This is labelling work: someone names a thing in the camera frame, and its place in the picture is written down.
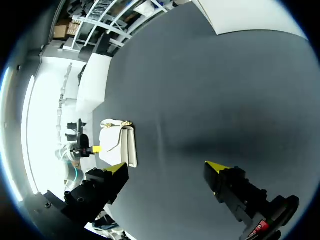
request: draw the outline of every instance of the red label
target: red label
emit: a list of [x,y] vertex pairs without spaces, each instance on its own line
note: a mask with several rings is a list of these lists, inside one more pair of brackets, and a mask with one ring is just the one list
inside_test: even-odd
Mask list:
[[264,220],[262,220],[258,226],[253,230],[253,232],[248,236],[247,240],[255,236],[256,234],[259,234],[261,232],[266,231],[269,228],[269,224],[266,223]]

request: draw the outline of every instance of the cardboard box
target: cardboard box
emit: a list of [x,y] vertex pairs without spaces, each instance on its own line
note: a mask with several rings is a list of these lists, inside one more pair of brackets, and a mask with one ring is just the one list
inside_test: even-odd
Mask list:
[[56,23],[53,29],[53,38],[54,39],[63,39],[67,35],[69,23],[71,19],[63,19]]
[[54,39],[63,39],[67,35],[68,26],[55,26],[53,30]]
[[70,22],[67,30],[67,34],[75,36],[78,31],[78,28],[79,28],[79,24]]

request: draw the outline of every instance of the gray tabletop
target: gray tabletop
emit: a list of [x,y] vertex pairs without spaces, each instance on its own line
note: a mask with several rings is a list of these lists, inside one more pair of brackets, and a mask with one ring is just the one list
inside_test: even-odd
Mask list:
[[320,68],[299,36],[217,36],[192,3],[179,6],[113,58],[95,142],[107,118],[135,125],[138,167],[111,212],[137,240],[238,239],[245,226],[214,198],[205,161],[243,168],[269,200],[298,196],[284,234],[319,184]]

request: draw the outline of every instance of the white handbag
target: white handbag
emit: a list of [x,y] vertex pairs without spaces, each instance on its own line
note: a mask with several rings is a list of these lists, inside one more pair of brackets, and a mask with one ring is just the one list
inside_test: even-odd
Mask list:
[[138,165],[135,131],[132,122],[106,119],[100,123],[99,157],[111,166],[127,163],[129,167]]

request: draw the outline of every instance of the yellow tape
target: yellow tape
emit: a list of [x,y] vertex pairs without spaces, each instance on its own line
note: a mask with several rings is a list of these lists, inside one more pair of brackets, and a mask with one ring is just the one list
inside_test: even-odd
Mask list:
[[104,168],[102,170],[107,170],[108,172],[112,172],[112,175],[113,175],[116,171],[118,171],[125,164],[126,163],[123,162],[123,163],[120,163],[118,165],[114,165],[114,166],[110,166],[110,167]]
[[93,146],[93,147],[92,147],[92,151],[93,151],[94,154],[100,153],[101,150],[102,150],[102,149],[101,149],[101,146]]
[[206,163],[208,163],[210,165],[210,167],[212,167],[217,173],[219,173],[221,170],[225,170],[225,169],[230,169],[231,167],[228,166],[223,166],[217,163],[214,163],[212,161],[205,161]]

